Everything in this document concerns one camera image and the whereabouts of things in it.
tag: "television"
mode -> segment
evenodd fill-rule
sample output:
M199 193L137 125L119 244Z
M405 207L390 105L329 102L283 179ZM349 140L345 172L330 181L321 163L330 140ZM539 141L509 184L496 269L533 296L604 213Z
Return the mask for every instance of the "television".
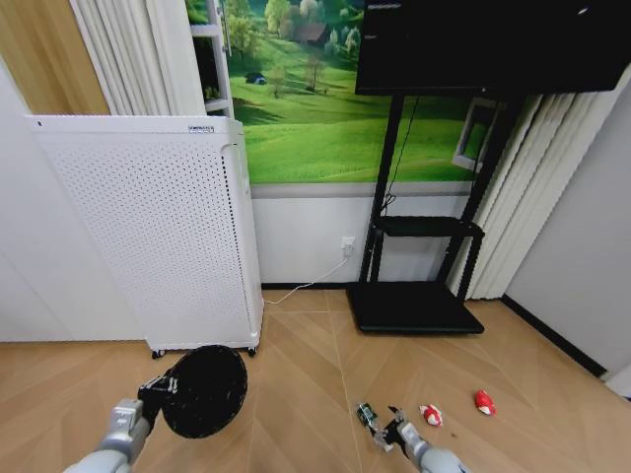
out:
M366 0L356 93L611 90L631 58L627 5Z

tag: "white cable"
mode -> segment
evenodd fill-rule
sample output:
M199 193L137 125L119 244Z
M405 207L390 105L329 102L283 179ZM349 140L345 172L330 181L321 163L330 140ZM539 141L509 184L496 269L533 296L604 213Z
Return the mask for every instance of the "white cable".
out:
M319 276L318 278L315 278L313 281L311 281L310 283L307 284L303 284L301 286L298 286L296 288L294 288L290 293L286 294L285 297L283 299L281 299L280 301L276 301L275 303L272 301L265 301L267 304L280 304L283 301L285 301L287 298L289 298L292 294L294 294L296 291L298 291L299 289L302 288L306 288L308 286L312 286L313 284L315 284L317 281L319 281L322 278L325 278L326 276L328 276L331 273L334 273L335 271L337 271L339 268L341 268L342 266L344 266L344 264L346 263L346 261L348 261L348 257L345 257L342 261L340 261L339 263L337 263L335 266L333 266L332 269L330 269L327 273L322 274L321 276Z

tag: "black tv stand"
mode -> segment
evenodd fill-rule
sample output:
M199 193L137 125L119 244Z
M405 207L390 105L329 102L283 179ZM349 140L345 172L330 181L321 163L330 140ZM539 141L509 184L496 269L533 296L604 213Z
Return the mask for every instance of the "black tv stand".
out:
M495 98L506 103L499 110L489 144L477 178L460 218L383 216L386 186L396 144L398 125L403 111L404 95L392 96L387 120L371 220L359 282L347 289L355 321L365 332L404 334L481 333L482 324L464 306L475 260L484 232L473 223L493 172L511 135L524 104L524 96ZM384 236L450 237L443 264L436 281L380 282ZM466 237L471 246L460 279L457 296L447 287L447 278Z

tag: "red toy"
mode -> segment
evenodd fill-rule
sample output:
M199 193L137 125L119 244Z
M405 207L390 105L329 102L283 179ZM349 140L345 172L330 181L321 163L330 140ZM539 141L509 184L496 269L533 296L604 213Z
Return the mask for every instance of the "red toy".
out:
M420 406L419 409L421 410L421 415L430 426L440 427L443 424L443 414L434 404Z
M480 389L475 393L475 407L487 416L494 416L497 412L493 399L484 389Z

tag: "white air purifier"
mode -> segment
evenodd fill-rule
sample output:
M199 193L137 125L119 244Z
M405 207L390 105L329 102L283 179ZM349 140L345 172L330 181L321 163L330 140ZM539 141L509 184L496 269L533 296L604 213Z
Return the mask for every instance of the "white air purifier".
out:
M255 352L263 302L242 125L220 116L32 116L154 352Z

